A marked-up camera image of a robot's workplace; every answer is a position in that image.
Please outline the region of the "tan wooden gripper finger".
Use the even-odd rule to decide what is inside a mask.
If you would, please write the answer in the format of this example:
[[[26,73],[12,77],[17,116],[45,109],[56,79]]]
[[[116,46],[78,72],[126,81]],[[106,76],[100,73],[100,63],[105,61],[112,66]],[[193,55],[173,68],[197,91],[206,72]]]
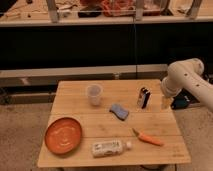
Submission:
[[[173,102],[172,98],[167,98],[167,97],[163,96],[161,108],[162,109],[168,109],[171,106],[172,102]]]

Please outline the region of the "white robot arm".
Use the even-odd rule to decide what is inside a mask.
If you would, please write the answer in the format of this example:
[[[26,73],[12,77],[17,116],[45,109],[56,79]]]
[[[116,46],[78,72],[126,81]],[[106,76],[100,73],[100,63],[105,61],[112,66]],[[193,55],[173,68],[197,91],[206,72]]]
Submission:
[[[203,72],[204,64],[198,58],[171,63],[167,68],[167,76],[161,81],[162,93],[170,98],[185,89],[213,112],[213,84],[201,77]]]

